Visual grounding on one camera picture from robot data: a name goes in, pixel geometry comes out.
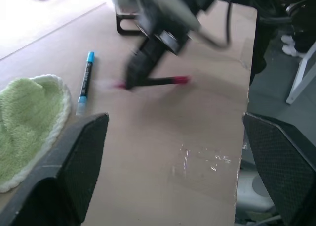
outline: green towel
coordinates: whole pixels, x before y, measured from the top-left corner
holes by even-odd
[[[0,193],[18,186],[52,147],[71,109],[55,75],[20,78],[0,92]]]

